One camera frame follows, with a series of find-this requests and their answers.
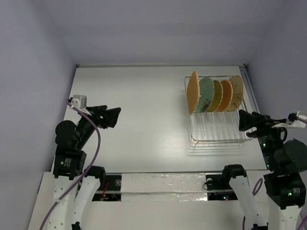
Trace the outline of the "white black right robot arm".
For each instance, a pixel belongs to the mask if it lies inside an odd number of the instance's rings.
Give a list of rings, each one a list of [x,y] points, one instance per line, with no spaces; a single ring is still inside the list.
[[[301,229],[297,218],[305,204],[306,186],[300,176],[307,169],[307,146],[297,140],[287,140],[288,128],[305,128],[307,114],[291,112],[286,119],[272,119],[268,115],[239,110],[239,130],[256,138],[269,174],[264,185],[269,201],[269,218],[261,213],[250,189],[248,176],[242,165],[227,165],[221,175],[224,187],[232,188],[245,216],[247,230]]]

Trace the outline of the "yellow green woven plate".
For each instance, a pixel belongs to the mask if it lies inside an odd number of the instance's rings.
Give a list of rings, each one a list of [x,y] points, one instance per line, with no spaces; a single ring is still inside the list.
[[[213,84],[214,84],[214,97],[207,112],[214,112],[219,107],[223,98],[223,87],[221,82],[218,80],[213,80]]]

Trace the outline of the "round orange woven plate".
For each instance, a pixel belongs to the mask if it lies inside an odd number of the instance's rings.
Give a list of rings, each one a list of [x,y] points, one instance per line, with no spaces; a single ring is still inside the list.
[[[223,96],[222,96],[221,103],[216,110],[218,112],[225,111],[229,107],[232,101],[232,97],[233,97],[232,83],[229,80],[222,80],[221,85],[223,88]]]

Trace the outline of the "square orange woven plate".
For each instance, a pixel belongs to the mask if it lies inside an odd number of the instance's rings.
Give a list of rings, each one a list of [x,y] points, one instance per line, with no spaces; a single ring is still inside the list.
[[[193,114],[200,99],[200,85],[197,71],[193,71],[187,86],[189,114]]]

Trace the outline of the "green ceramic flower plate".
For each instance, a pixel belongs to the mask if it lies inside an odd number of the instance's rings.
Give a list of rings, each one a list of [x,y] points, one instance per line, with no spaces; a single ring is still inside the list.
[[[214,98],[214,83],[213,80],[209,77],[203,77],[199,81],[200,86],[200,98],[198,105],[196,107],[197,113],[206,112]]]

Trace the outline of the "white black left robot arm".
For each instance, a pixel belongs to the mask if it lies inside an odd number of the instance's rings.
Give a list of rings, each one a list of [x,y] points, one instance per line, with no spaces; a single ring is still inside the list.
[[[83,147],[94,132],[100,142],[99,130],[115,127],[121,108],[109,109],[101,105],[80,110],[72,103],[68,103],[68,107],[81,119],[77,124],[64,120],[56,127],[53,205],[40,229],[81,230],[84,215],[96,191],[106,185],[104,167],[94,165],[98,152],[85,168],[87,154]]]

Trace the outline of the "beige wooden patterned plate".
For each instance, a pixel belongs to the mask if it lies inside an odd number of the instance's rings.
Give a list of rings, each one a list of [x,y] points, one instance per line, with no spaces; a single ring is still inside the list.
[[[244,99],[244,82],[238,75],[232,76],[229,81],[233,87],[233,96],[227,111],[231,112],[238,109]]]

